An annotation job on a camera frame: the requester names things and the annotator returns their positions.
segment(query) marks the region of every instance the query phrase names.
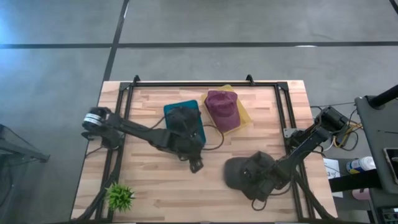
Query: blue plastic container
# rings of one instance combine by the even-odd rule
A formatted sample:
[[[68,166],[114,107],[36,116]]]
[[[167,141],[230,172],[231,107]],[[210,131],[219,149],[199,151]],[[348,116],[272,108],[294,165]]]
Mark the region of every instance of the blue plastic container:
[[[181,103],[174,103],[174,104],[170,104],[170,105],[165,105],[163,107],[163,112],[164,112],[164,115],[165,115],[166,127],[167,128],[169,128],[169,121],[167,120],[166,114],[171,109],[179,107],[179,106],[184,106],[184,107],[187,107],[187,108],[199,110],[198,102],[196,100],[190,100],[190,101],[185,101],[185,102],[181,102]],[[201,121],[200,116],[198,117],[198,133],[199,133],[199,135],[201,137],[201,140],[203,141],[203,144],[205,144],[206,143],[205,130],[203,129],[203,123]]]

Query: white paper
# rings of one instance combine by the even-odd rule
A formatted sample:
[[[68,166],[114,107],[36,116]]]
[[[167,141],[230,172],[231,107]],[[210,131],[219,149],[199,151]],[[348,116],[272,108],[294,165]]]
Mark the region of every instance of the white paper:
[[[325,164],[326,173],[328,174],[328,179],[333,179],[335,177],[340,177],[340,169],[338,168],[338,161],[335,159],[323,159]],[[331,193],[334,197],[343,197],[342,192]]]

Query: gray floor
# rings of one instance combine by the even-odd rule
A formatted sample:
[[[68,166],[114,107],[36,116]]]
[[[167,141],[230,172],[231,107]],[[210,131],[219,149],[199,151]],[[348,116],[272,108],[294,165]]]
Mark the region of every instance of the gray floor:
[[[1,1],[0,44],[111,43],[122,3]],[[397,40],[388,0],[131,0],[120,42]],[[98,100],[108,56],[109,49],[0,50],[0,123],[51,154],[46,164],[30,164],[12,223],[68,220],[87,144],[81,120]],[[241,80],[250,73],[304,80],[311,105],[328,105],[396,85],[396,58],[398,47],[119,49],[110,79]],[[354,106],[336,108],[349,116]],[[327,156],[369,155],[359,137],[355,151]]]

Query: butcher block tabletop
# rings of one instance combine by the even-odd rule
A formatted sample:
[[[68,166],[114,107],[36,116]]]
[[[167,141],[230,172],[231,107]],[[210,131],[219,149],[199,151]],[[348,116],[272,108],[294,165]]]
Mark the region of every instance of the butcher block tabletop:
[[[309,127],[313,119],[304,82],[283,82],[289,85],[297,127]],[[98,106],[115,110],[119,84],[120,82],[104,82]],[[203,124],[211,124],[201,96],[208,90],[215,89],[217,87],[134,87],[129,119],[151,127],[164,116],[164,105],[197,100]],[[256,212],[242,192],[228,188],[223,181],[224,163],[232,157],[251,156],[257,151],[266,152],[274,159],[285,155],[274,88],[242,86],[233,89],[252,121],[243,128],[228,133],[219,149],[202,151],[204,167],[196,174],[190,172],[188,161],[179,161],[175,155],[158,151],[134,136],[126,136],[119,183],[132,188],[136,199],[130,211],[114,213],[115,222],[297,221],[292,190],[281,196],[270,196],[265,209]],[[281,94],[289,127],[283,91]],[[125,95],[121,111],[124,111],[126,98]],[[159,128],[165,128],[164,121]],[[221,141],[220,134],[212,127],[205,127],[205,135],[205,147],[217,146]],[[89,143],[87,152],[99,146],[100,139],[94,140]],[[71,218],[81,215],[98,193],[105,158],[106,149],[101,149],[85,159]],[[309,155],[305,159],[305,167],[310,188],[316,198],[330,214],[337,217],[322,156]],[[300,199],[307,217],[302,192]],[[106,216],[107,211],[105,204],[103,216]]]

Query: green plant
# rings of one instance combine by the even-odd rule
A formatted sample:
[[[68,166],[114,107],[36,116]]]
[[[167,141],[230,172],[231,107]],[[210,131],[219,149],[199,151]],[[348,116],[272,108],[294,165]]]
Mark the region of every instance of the green plant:
[[[110,188],[106,189],[106,199],[111,210],[119,210],[125,212],[131,209],[131,203],[134,199],[134,192],[127,186],[113,183]]]

